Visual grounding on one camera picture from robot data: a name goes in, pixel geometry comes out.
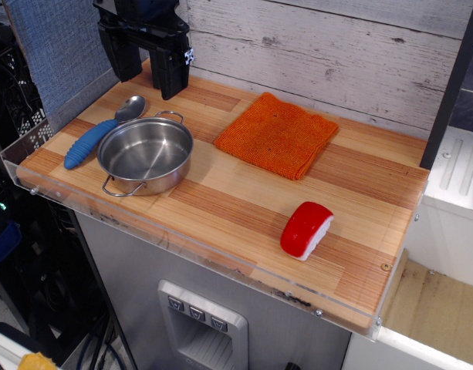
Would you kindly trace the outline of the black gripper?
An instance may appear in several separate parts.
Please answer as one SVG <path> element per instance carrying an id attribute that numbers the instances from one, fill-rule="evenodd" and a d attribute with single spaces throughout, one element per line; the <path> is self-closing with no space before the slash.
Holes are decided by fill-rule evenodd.
<path id="1" fill-rule="evenodd" d="M 100 40 L 117 78 L 126 82 L 142 72 L 138 47 L 155 49 L 149 52 L 152 81 L 163 100 L 188 87 L 189 66 L 171 51 L 190 48 L 189 26 L 176 13 L 179 4 L 157 0 L 93 2 L 100 13 Z"/>

